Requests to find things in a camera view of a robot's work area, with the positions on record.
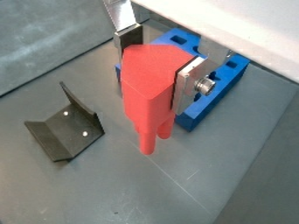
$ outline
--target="metal bracket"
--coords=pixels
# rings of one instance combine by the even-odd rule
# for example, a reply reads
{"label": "metal bracket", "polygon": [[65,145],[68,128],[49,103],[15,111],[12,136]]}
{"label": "metal bracket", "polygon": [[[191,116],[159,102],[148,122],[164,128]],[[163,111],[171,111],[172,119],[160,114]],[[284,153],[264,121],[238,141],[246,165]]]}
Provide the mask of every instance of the metal bracket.
{"label": "metal bracket", "polygon": [[124,49],[131,45],[144,43],[143,26],[136,17],[129,0],[103,0],[112,23],[116,27],[113,35],[119,62],[121,62]]}
{"label": "metal bracket", "polygon": [[97,114],[60,83],[71,105],[45,122],[24,122],[53,162],[73,159],[105,134]]}
{"label": "metal bracket", "polygon": [[117,49],[119,61],[121,62],[124,49],[131,45],[141,45],[144,43],[144,29],[140,24],[133,24],[123,31],[116,31],[115,47]]}
{"label": "metal bracket", "polygon": [[194,102],[195,95],[208,95],[216,82],[210,79],[211,72],[234,56],[234,52],[206,37],[200,37],[199,52],[206,58],[195,57],[175,73],[172,111],[180,115]]}

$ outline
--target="red block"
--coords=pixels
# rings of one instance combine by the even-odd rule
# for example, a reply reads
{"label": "red block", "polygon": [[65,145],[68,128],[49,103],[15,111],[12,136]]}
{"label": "red block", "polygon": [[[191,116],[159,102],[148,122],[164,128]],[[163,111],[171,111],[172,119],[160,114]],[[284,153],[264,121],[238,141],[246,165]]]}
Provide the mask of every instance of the red block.
{"label": "red block", "polygon": [[155,136],[171,136],[174,76],[191,59],[174,45],[131,45],[124,50],[120,77],[125,115],[135,123],[145,155],[155,151]]}

